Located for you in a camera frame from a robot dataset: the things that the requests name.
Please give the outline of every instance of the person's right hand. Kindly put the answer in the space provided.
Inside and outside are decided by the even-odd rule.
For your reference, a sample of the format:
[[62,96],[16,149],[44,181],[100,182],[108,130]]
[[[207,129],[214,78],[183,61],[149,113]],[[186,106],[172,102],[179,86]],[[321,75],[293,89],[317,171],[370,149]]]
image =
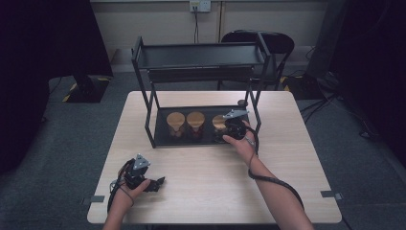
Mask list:
[[[250,124],[248,124],[246,121],[242,121],[246,126],[250,126]],[[247,138],[249,138],[252,141],[255,141],[254,138],[254,133],[252,133],[251,131],[247,130],[245,136]],[[245,162],[245,164],[250,167],[250,160],[254,156],[256,155],[255,153],[255,148],[253,146],[251,146],[251,144],[245,139],[242,138],[241,140],[237,140],[234,139],[231,136],[228,135],[223,135],[223,139],[224,141],[226,141],[227,143],[230,143],[232,146],[234,146],[236,148],[237,153],[239,154],[239,156],[242,158],[242,160]]]

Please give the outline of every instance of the shelf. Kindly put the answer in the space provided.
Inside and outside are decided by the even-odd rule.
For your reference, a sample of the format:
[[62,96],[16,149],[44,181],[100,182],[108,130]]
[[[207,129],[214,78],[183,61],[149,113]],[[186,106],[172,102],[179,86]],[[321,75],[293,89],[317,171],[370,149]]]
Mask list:
[[[132,54],[132,64],[137,76],[138,83],[147,107],[146,131],[153,148],[161,146],[190,146],[190,145],[213,145],[222,143],[222,140],[214,140],[214,127],[212,118],[216,115],[225,115],[232,109],[241,109],[236,105],[222,106],[189,106],[189,107],[161,107],[158,93],[154,84],[185,81],[246,81],[247,90],[243,104],[248,104],[251,99],[257,119],[256,132],[259,132],[260,118],[257,110],[260,91],[263,87],[265,70],[271,61],[271,54],[266,48],[262,35],[258,33],[256,42],[233,42],[213,44],[177,44],[177,45],[145,45],[143,39],[138,37]],[[251,88],[253,67],[262,66],[262,78],[259,81],[259,90],[254,96]],[[148,98],[143,84],[140,70],[147,70],[151,84],[151,94]],[[154,102],[158,108],[154,136],[149,129],[151,108]],[[185,117],[199,111],[204,114],[206,120],[203,126],[203,134],[194,139],[185,126],[182,138],[173,138],[169,135],[167,117],[171,112],[180,112]]]

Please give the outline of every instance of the electrical outlet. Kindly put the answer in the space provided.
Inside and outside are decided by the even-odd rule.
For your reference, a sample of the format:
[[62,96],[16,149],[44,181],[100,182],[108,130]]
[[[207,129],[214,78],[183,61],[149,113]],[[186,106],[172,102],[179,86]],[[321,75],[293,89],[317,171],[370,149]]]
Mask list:
[[200,0],[189,1],[189,7],[191,12],[199,12]]
[[212,3],[210,0],[200,0],[199,11],[200,12],[209,12],[212,8]]
[[189,1],[190,12],[209,12],[212,9],[210,0],[191,0]]

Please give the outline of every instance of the chair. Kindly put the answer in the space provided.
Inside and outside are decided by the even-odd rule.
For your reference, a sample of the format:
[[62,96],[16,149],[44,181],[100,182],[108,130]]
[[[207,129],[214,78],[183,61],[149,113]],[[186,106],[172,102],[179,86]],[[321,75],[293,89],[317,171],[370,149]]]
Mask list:
[[[278,86],[281,80],[282,72],[287,58],[289,58],[293,49],[295,48],[295,42],[286,34],[281,33],[270,33],[262,31],[252,31],[252,30],[238,30],[227,33],[221,39],[221,42],[255,42],[257,38],[257,33],[262,34],[263,40],[271,54],[283,55],[282,61],[279,63],[276,70],[276,77],[272,73],[272,65],[268,67],[265,74],[264,85],[265,89],[269,84],[275,84],[274,90],[278,90]],[[262,72],[261,66],[255,66],[254,76],[252,78],[252,83],[258,83]],[[217,90],[220,90],[222,80],[217,83]]]

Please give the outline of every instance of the skin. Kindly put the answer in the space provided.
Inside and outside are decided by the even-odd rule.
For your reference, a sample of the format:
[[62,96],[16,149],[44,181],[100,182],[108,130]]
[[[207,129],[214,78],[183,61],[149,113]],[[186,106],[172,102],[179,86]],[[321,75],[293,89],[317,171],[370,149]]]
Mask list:
[[[250,131],[246,133],[246,136],[251,140],[255,140],[254,134]],[[254,148],[247,140],[236,140],[227,135],[224,135],[223,139],[236,148],[238,155],[253,174],[277,178],[259,160]],[[292,192],[284,186],[271,182],[256,180],[256,183],[269,212],[281,229],[313,229],[305,210]]]
[[[250,140],[255,140],[254,134],[250,131],[246,133],[246,136]],[[236,148],[237,154],[245,162],[247,167],[251,169],[253,174],[277,178],[259,160],[254,148],[248,143],[247,140],[236,140],[227,135],[224,135],[223,139]],[[134,200],[143,192],[149,183],[150,180],[147,179],[134,190],[130,190],[125,184],[122,185],[122,188],[126,190]],[[305,213],[305,210],[302,208],[302,205],[287,188],[261,180],[256,180],[256,183],[263,196],[263,199],[265,200],[269,212],[272,214],[281,229],[314,229]],[[122,190],[119,189],[117,191],[103,229],[115,230],[121,228],[124,216],[131,208],[131,198]]]
[[[149,183],[150,180],[147,179],[134,190],[130,190],[125,184],[122,185],[122,188],[127,191],[133,200],[135,200],[137,196],[148,187]],[[117,190],[113,203],[111,204],[110,211],[108,212],[107,219],[105,220],[103,230],[115,230],[121,228],[123,218],[131,208],[131,198],[121,189]]]

